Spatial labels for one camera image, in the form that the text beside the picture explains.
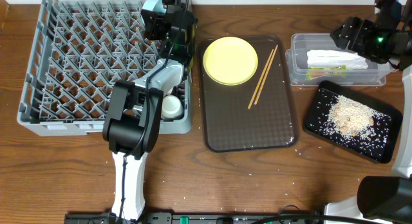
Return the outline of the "light blue bowl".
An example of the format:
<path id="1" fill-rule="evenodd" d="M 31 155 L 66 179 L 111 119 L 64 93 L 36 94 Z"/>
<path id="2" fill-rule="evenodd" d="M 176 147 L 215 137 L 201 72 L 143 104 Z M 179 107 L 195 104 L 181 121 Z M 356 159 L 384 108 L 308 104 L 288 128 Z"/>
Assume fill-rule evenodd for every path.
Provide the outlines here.
<path id="1" fill-rule="evenodd" d="M 162 0 L 146 0 L 142 7 L 143 10 L 148 10 L 151 12 L 159 12 L 165 14 L 167 9 L 164 8 Z"/>

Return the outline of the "yellow plastic plate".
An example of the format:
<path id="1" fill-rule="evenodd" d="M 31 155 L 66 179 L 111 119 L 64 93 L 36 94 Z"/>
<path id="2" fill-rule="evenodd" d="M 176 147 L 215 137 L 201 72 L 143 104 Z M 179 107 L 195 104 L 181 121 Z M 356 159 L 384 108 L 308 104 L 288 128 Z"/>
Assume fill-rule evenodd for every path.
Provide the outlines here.
<path id="1" fill-rule="evenodd" d="M 248 81 L 258 68 L 254 47 L 239 37 L 222 37 L 213 41 L 203 54 L 207 75 L 219 84 L 235 86 Z"/>

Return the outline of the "pale green plastic cup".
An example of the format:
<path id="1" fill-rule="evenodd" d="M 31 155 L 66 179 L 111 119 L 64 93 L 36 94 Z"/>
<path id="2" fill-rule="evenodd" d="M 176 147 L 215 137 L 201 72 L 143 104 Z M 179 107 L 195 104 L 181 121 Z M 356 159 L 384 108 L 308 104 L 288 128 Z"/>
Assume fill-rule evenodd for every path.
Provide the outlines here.
<path id="1" fill-rule="evenodd" d="M 178 97 L 168 95 L 163 98 L 161 116 L 164 120 L 178 120 L 183 114 L 183 105 Z"/>

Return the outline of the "green snack wrapper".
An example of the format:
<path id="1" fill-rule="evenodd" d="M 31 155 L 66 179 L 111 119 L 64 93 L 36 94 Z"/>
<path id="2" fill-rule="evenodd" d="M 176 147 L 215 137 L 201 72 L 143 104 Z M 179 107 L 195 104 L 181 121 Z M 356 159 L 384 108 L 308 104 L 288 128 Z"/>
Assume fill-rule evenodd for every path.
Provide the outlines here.
<path id="1" fill-rule="evenodd" d="M 306 72 L 305 79 L 308 81 L 321 77 L 340 76 L 346 77 L 346 66 L 338 67 L 315 67 L 310 66 Z"/>

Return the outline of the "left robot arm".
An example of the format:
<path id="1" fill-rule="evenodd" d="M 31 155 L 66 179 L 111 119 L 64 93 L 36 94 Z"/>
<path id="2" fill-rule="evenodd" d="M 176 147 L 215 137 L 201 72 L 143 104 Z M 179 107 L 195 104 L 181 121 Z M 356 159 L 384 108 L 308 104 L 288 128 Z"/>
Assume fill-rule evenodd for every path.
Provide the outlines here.
<path id="1" fill-rule="evenodd" d="M 144 173 L 161 126 L 167 132 L 191 129 L 188 104 L 167 117 L 164 98 L 180 84 L 190 90 L 191 68 L 196 53 L 197 23 L 189 0 L 147 0 L 141 10 L 145 37 L 160 41 L 154 68 L 132 82 L 115 83 L 102 136 L 115 162 L 115 200 L 107 223 L 138 223 L 144 208 Z"/>

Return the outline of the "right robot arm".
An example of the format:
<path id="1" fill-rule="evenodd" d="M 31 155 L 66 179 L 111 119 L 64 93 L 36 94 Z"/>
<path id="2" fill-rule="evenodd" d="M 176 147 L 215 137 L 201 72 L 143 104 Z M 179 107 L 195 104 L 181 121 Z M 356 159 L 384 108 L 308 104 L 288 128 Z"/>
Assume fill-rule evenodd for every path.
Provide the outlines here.
<path id="1" fill-rule="evenodd" d="M 376 63 L 402 72 L 404 121 L 390 176 L 367 176 L 355 197 L 329 203 L 319 216 L 323 223 L 411 223 L 411 0 L 375 0 L 376 20 L 349 17 L 330 36 Z"/>

